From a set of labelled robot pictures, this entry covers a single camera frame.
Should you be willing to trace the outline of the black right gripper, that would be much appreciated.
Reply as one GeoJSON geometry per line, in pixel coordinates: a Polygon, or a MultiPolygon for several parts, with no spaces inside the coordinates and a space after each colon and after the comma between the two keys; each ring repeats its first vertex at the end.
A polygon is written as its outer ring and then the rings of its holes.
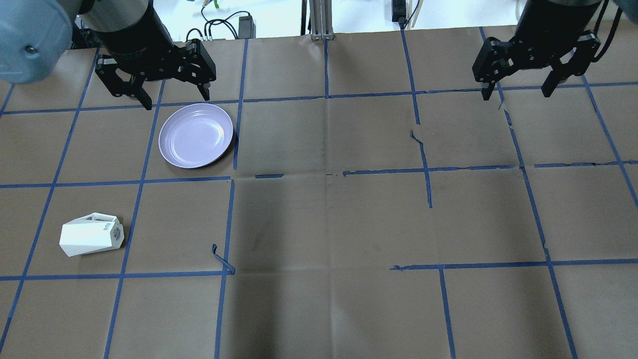
{"type": "Polygon", "coordinates": [[[600,47],[601,41],[591,30],[579,35],[542,35],[536,39],[514,36],[509,41],[488,37],[472,65],[472,73],[481,82],[482,99],[488,101],[496,82],[504,77],[519,70],[551,67],[541,86],[542,95],[549,98],[568,77],[583,75],[600,47]]]}

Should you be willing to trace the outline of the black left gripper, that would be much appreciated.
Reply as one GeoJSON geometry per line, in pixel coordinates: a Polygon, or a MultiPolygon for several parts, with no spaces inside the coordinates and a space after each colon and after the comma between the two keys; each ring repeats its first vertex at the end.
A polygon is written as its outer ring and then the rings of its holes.
{"type": "Polygon", "coordinates": [[[216,64],[203,41],[190,39],[182,47],[167,50],[137,51],[126,59],[123,55],[99,55],[94,69],[111,95],[136,98],[150,111],[153,101],[143,88],[146,82],[177,79],[198,88],[204,101],[210,100],[210,83],[215,81],[216,64]]]}

